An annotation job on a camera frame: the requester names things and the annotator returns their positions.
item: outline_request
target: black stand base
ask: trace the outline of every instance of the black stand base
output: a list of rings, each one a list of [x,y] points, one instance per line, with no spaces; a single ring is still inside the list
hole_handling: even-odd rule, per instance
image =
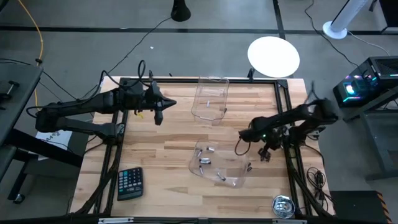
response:
[[[185,0],[174,0],[171,16],[177,22],[187,21],[191,18],[191,11],[185,4]]]

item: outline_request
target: wooden table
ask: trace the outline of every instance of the wooden table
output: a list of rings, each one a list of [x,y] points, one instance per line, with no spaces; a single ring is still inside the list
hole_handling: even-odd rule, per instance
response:
[[[288,84],[294,108],[307,97],[304,81],[289,79]],[[230,84],[226,105],[228,111],[217,126],[194,120],[190,110],[196,84],[160,83],[159,86],[162,93],[176,100],[177,104],[164,111],[161,126],[154,124],[153,112],[144,111],[144,117],[141,118],[130,111],[119,170],[143,167],[144,195],[118,202],[115,192],[112,216],[275,218],[271,207],[273,198],[278,195],[290,196],[283,150],[270,151],[271,161],[261,162],[257,151],[264,143],[252,144],[248,154],[253,170],[248,173],[243,187],[238,189],[216,186],[210,180],[193,175],[187,167],[198,140],[230,144],[233,148],[238,131],[246,128],[250,120],[256,116],[277,114],[273,85]],[[115,87],[106,78],[102,91]],[[111,117],[109,114],[96,113],[94,123],[111,122]],[[98,143],[100,140],[97,138],[87,148]],[[318,149],[315,141],[308,140],[307,144]],[[101,146],[86,154],[71,212],[78,210],[97,187],[104,152],[105,146]],[[322,159],[316,152],[305,147],[302,147],[301,152],[305,172],[314,166],[325,173]],[[328,193],[327,183],[324,191]],[[104,191],[102,209],[106,204],[107,192],[108,188]],[[298,185],[297,193],[300,206],[303,207]],[[329,212],[334,214],[331,202],[329,205]]]

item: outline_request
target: clear plastic container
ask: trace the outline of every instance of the clear plastic container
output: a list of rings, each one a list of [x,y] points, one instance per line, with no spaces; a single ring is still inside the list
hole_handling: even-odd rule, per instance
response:
[[[229,80],[220,77],[199,77],[191,112],[196,118],[218,124],[226,112]]]
[[[247,155],[237,156],[231,146],[198,141],[189,163],[189,170],[216,182],[217,185],[242,187],[249,165]]]

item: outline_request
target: white round lamp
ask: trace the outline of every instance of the white round lamp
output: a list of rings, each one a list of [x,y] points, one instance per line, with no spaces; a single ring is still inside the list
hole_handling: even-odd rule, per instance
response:
[[[261,37],[250,44],[248,58],[259,73],[272,78],[293,74],[300,65],[296,48],[278,37]]]

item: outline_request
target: yellow cable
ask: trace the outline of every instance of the yellow cable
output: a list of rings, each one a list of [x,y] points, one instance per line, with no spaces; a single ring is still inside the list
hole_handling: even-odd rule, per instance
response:
[[[25,7],[24,3],[22,3],[21,0],[18,0],[18,2],[19,2],[19,4],[25,9],[25,12],[26,12],[27,15],[30,17],[30,19],[32,20],[33,24],[35,25],[35,27],[36,27],[36,29],[37,29],[37,32],[39,33],[39,36],[40,36],[40,44],[41,44],[39,59],[41,60],[41,59],[42,59],[42,56],[43,56],[43,47],[44,47],[44,42],[43,42],[42,33],[40,32],[40,29],[39,29],[39,27],[37,26],[36,21],[33,19],[32,15],[31,15],[30,12],[27,10],[27,8]],[[35,89],[35,105],[37,106],[37,92],[36,92],[36,89]]]

